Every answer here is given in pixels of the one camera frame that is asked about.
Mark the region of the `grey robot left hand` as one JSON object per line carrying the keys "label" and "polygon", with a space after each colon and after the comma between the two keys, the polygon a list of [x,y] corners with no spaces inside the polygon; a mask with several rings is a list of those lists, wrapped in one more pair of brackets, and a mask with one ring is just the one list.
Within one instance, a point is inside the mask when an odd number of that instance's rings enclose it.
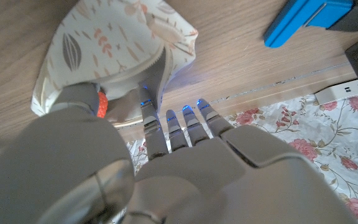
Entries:
{"label": "grey robot left hand", "polygon": [[356,222],[289,144],[232,127],[205,100],[206,127],[185,107],[185,136],[169,111],[165,142],[148,91],[139,96],[149,161],[135,170],[118,131],[96,116],[96,85],[65,87],[0,155],[0,223]]}

